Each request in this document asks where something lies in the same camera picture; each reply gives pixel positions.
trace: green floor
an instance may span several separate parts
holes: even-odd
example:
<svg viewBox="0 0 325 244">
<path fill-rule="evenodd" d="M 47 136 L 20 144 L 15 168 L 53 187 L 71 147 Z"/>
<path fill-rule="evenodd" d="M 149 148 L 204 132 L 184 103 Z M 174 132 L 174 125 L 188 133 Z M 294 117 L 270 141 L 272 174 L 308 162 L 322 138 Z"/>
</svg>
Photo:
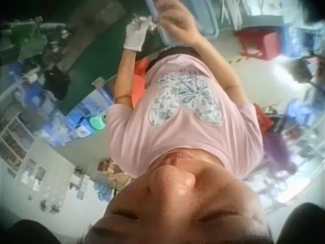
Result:
<svg viewBox="0 0 325 244">
<path fill-rule="evenodd" d="M 69 1 L 62 8 L 61 21 L 69 16 L 68 12 L 80 6 L 81 1 Z M 99 77 L 108 79 L 117 73 L 118 64 L 123 51 L 126 25 L 132 20 L 133 13 L 149 15 L 149 10 L 143 0 L 119 0 L 126 15 L 119 19 L 102 36 L 97 38 L 73 64 L 69 71 L 71 85 L 63 101 L 57 102 L 58 109 L 67 115 L 78 103 L 94 90 L 91 84 Z M 137 59 L 146 57 L 164 47 L 159 33 L 148 33 L 143 51 Z"/>
</svg>

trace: light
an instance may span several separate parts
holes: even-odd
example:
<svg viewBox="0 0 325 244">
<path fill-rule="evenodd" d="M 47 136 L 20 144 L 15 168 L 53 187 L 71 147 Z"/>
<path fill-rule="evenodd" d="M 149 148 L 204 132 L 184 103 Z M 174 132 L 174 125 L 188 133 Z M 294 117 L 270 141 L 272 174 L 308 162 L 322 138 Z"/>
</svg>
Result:
<svg viewBox="0 0 325 244">
<path fill-rule="evenodd" d="M 310 179 L 308 178 L 292 180 L 290 184 L 288 184 L 288 189 L 278 195 L 277 201 L 280 203 L 286 203 L 291 198 L 302 192 L 309 184 Z"/>
<path fill-rule="evenodd" d="M 277 79 L 282 81 L 284 85 L 289 85 L 290 88 L 295 90 L 301 87 L 300 84 L 294 80 L 292 74 L 282 65 L 275 65 L 273 72 Z"/>
</svg>

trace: nose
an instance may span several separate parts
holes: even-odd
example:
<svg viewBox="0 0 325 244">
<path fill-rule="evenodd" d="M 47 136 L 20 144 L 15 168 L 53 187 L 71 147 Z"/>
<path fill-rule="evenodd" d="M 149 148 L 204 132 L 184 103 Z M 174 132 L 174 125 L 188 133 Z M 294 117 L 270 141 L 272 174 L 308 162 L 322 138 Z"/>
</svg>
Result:
<svg viewBox="0 0 325 244">
<path fill-rule="evenodd" d="M 196 177 L 172 165 L 157 168 L 150 176 L 149 190 L 158 215 L 171 219 L 175 213 L 188 210 L 190 198 L 194 194 Z"/>
</svg>

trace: closed eye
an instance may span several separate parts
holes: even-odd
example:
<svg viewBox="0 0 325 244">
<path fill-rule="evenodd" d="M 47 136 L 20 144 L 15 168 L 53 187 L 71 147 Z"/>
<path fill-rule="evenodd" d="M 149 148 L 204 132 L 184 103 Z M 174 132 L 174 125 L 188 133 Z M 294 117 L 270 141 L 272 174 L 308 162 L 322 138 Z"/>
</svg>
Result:
<svg viewBox="0 0 325 244">
<path fill-rule="evenodd" d="M 215 211 L 215 212 L 205 215 L 204 217 L 200 218 L 198 220 L 198 222 L 204 223 L 204 222 L 208 222 L 211 220 L 224 218 L 227 216 L 239 216 L 239 215 L 240 214 L 238 212 L 234 212 L 234 211 L 218 210 L 218 211 Z"/>
<path fill-rule="evenodd" d="M 134 214 L 133 212 L 131 212 L 129 210 L 125 210 L 125 209 L 118 209 L 118 210 L 112 211 L 112 214 L 119 215 L 119 216 L 125 217 L 130 220 L 139 219 L 139 217 L 136 214 Z"/>
</svg>

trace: eyebrow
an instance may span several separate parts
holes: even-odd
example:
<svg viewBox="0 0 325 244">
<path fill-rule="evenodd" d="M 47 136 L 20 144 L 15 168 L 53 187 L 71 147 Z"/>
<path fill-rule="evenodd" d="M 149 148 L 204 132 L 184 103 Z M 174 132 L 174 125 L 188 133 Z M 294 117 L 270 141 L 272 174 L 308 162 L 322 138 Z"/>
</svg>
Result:
<svg viewBox="0 0 325 244">
<path fill-rule="evenodd" d="M 228 216 L 242 216 L 240 213 L 235 212 L 235 211 L 228 211 L 228 210 L 223 210 L 223 209 L 219 209 L 213 213 L 210 213 L 207 216 L 204 216 L 203 218 L 200 218 L 199 221 L 200 222 L 207 222 L 210 220 L 216 220 L 216 219 L 221 219 L 221 218 L 225 218 Z"/>
<path fill-rule="evenodd" d="M 111 229 L 106 229 L 106 228 L 101 228 L 101 227 L 92 227 L 90 234 L 94 234 L 98 237 L 101 238 L 107 238 L 107 239 L 126 239 L 130 237 L 129 234 L 116 231 L 116 230 L 111 230 Z"/>
</svg>

